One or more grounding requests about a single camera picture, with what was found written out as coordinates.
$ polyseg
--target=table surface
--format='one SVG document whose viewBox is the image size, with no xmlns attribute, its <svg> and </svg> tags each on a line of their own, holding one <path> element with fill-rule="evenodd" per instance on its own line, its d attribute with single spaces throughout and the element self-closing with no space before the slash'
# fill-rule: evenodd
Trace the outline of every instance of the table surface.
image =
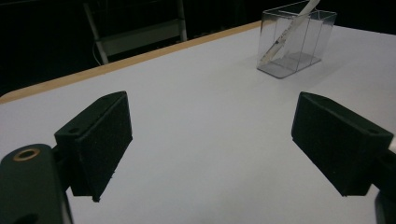
<svg viewBox="0 0 396 224">
<path fill-rule="evenodd" d="M 396 36 L 335 26 L 321 63 L 276 79 L 255 68 L 257 24 L 6 98 L 0 157 L 54 147 L 53 134 L 90 103 L 127 91 L 134 141 L 101 202 L 67 191 L 76 223 L 375 223 L 378 190 L 341 197 L 290 130 L 308 91 L 396 133 Z"/>
</svg>

